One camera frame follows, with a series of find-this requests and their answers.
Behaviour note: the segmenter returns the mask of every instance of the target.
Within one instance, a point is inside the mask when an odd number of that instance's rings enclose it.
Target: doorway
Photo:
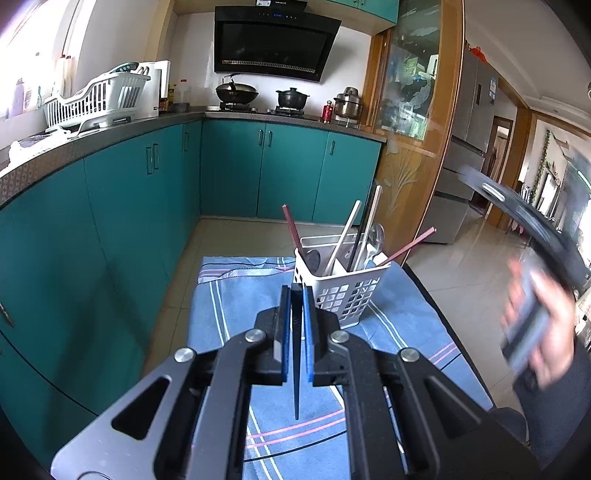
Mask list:
[[[488,141],[488,149],[484,156],[484,162],[480,171],[493,181],[500,181],[503,166],[505,165],[509,140],[513,131],[513,120],[501,116],[494,117],[492,121],[491,136]],[[490,202],[477,192],[474,192],[470,207],[481,216],[485,216]]]

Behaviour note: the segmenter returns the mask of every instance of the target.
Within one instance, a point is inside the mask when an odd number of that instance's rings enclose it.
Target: refrigerator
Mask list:
[[[437,229],[427,242],[453,243],[470,208],[474,190],[463,184],[457,174],[463,165],[482,168],[495,116],[498,81],[496,70],[465,48],[452,137],[419,231],[432,226]]]

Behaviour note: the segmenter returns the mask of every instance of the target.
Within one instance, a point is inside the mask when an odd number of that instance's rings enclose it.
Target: tile floor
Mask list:
[[[498,407],[521,409],[501,354],[510,279],[507,260],[530,254],[525,242],[486,224],[472,210],[451,245],[422,244],[408,264],[466,347]]]
[[[298,225],[298,230],[301,236],[328,235],[341,227]],[[454,244],[419,245],[408,259],[464,343],[497,405],[514,408],[519,404],[499,348],[498,319],[509,280],[506,261],[524,253],[520,239],[485,224],[470,211]],[[200,220],[165,296],[144,372],[184,346],[197,274],[208,255],[287,257],[293,255],[293,247],[281,222]]]
[[[341,233],[342,226],[297,225],[301,236]],[[143,373],[185,346],[191,300],[203,257],[293,257],[294,248],[284,222],[199,220],[178,262],[152,333]]]

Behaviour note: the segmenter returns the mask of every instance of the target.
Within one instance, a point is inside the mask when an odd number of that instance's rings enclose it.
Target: dish rack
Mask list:
[[[341,328],[359,323],[359,318],[367,307],[379,281],[392,263],[389,262],[383,267],[347,272],[343,265],[349,263],[349,256],[355,244],[355,235],[355,233],[347,235],[337,254],[332,274],[327,277],[317,277],[310,273],[300,253],[295,251],[294,283],[312,287],[316,306],[335,313],[339,318]],[[304,251],[315,249],[320,253],[318,271],[322,272],[326,268],[338,239],[339,235],[311,236],[301,239]],[[379,265],[387,258],[386,255],[380,253],[374,261]]]
[[[130,118],[139,109],[136,104],[149,79],[149,76],[137,73],[104,73],[72,97],[65,99],[59,93],[52,95],[44,103],[49,127],[46,131],[79,124],[80,133]]]

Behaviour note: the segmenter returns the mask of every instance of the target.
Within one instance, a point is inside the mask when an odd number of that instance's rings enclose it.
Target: countertop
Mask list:
[[[112,127],[85,132],[67,143],[46,151],[26,162],[15,164],[8,162],[6,147],[0,150],[0,209],[14,197],[27,190],[38,181],[48,177],[61,168],[74,163],[99,150],[108,148],[124,140],[138,137],[146,133],[160,130],[172,125],[185,124],[205,118],[235,119],[267,122],[274,124],[296,125],[300,127],[318,128],[340,134],[353,135],[377,142],[385,143],[386,138],[356,128],[322,123],[318,117],[294,118],[270,115],[268,113],[244,113],[220,111],[217,107],[195,107],[186,113],[165,113],[155,118],[122,122]]]

